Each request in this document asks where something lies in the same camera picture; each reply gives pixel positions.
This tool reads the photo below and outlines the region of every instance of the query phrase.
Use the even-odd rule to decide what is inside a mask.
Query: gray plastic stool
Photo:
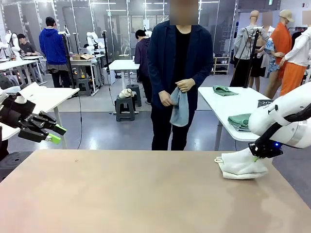
[[[17,168],[32,152],[14,152],[0,161],[0,182]]]
[[[119,96],[117,96],[117,100],[116,100],[116,120],[117,121],[121,121],[121,118],[127,118],[130,121],[135,120],[135,110],[134,110],[134,106],[133,106],[133,98],[132,97],[128,97],[128,98],[124,98],[121,99]]]
[[[92,90],[89,87],[88,79],[76,79],[76,83],[77,83],[77,87],[80,88],[79,95],[86,95],[86,96],[91,95]]]
[[[137,100],[135,101],[135,103],[137,104],[138,107],[141,107],[141,97],[140,97],[139,86],[137,84],[129,84],[126,86],[126,88],[130,88],[132,91],[136,92]]]

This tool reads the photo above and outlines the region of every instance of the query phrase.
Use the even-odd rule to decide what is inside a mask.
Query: white towel
[[[218,163],[226,179],[254,179],[268,173],[263,162],[254,156],[249,148],[234,153],[224,153],[221,157],[217,157],[215,162]]]
[[[127,97],[134,97],[135,94],[136,94],[135,91],[132,91],[130,88],[127,88],[121,91],[121,93],[119,94],[119,97],[121,99],[125,99]]]

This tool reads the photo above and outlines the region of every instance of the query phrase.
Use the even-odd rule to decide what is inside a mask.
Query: black t-shirt
[[[174,89],[177,87],[175,82],[185,79],[185,66],[187,61],[189,41],[190,33],[182,34],[176,27],[176,54],[172,80],[172,91],[174,91]]]
[[[27,42],[25,45],[20,44],[19,47],[24,51],[25,54],[28,52],[35,52],[32,44],[30,44],[29,42]]]

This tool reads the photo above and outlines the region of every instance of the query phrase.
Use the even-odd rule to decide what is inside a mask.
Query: navy blazer
[[[148,71],[152,84],[152,105],[164,108],[159,92],[171,92],[176,54],[176,27],[169,21],[158,24],[151,36],[148,47]],[[185,79],[193,78],[195,86],[188,91],[190,110],[196,110],[198,102],[198,88],[210,74],[213,61],[213,42],[208,30],[200,25],[191,29]]]

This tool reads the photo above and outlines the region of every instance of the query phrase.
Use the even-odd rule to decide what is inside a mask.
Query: man in dark suit
[[[197,108],[198,87],[213,67],[213,43],[210,33],[198,22],[197,1],[171,0],[171,21],[158,24],[148,49],[148,70],[152,84],[154,137],[152,150],[167,150],[172,125],[171,93],[176,87],[187,92],[189,123],[173,126],[172,150],[183,150]]]

